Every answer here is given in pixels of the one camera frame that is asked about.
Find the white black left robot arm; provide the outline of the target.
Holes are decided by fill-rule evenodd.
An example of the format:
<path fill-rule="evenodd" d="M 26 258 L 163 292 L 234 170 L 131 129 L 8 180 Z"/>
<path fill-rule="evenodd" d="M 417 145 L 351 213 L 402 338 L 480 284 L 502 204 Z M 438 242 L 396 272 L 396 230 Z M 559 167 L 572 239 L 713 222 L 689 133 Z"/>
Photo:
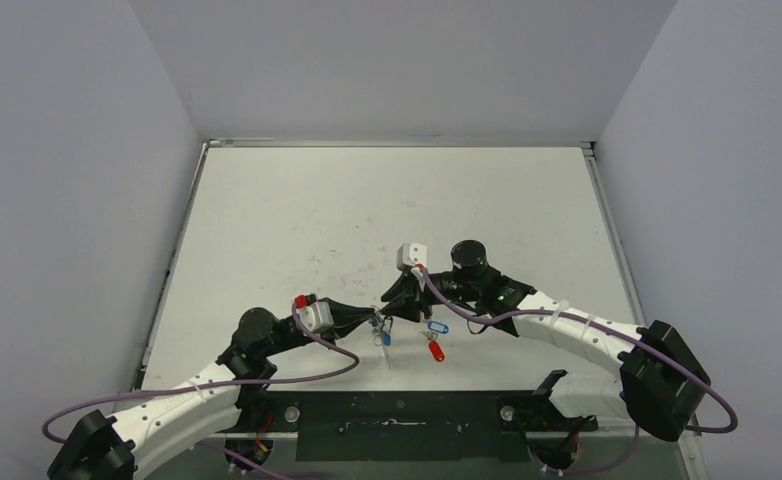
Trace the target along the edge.
<path fill-rule="evenodd" d="M 315 344 L 359 362 L 337 340 L 377 319 L 375 308 L 314 295 L 299 296 L 289 316 L 263 307 L 242 314 L 226 349 L 201 371 L 167 390 L 138 391 L 139 405 L 105 415 L 97 401 L 80 418 L 51 462 L 51 479 L 144 479 L 168 460 L 206 439 L 264 420 L 266 390 L 279 384 L 273 356 Z"/>

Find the silver metal key plate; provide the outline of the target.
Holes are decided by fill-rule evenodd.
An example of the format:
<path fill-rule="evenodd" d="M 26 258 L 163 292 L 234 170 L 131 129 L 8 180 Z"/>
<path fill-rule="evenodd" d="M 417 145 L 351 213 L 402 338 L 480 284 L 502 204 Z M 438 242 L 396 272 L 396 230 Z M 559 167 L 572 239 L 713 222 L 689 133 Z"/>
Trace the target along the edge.
<path fill-rule="evenodd" d="M 373 335 L 373 344 L 381 349 L 382 358 L 388 370 L 392 369 L 390 346 L 392 343 L 392 330 L 394 319 L 390 315 L 376 312 L 369 321 Z"/>

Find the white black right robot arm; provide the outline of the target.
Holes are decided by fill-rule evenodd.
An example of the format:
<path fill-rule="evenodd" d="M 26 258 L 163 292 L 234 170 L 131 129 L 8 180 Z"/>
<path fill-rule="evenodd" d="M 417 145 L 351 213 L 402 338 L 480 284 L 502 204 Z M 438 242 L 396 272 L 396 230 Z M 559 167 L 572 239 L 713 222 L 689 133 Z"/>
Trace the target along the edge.
<path fill-rule="evenodd" d="M 601 378 L 565 374 L 536 396 L 532 414 L 544 428 L 597 415 L 630 419 L 668 442 L 690 429 L 711 380 L 673 326 L 620 323 L 573 308 L 491 266 L 477 240 L 457 243 L 450 256 L 451 269 L 435 272 L 426 246 L 403 244 L 400 275 L 381 296 L 385 313 L 420 321 L 443 305 L 471 323 L 547 343 L 605 370 Z"/>

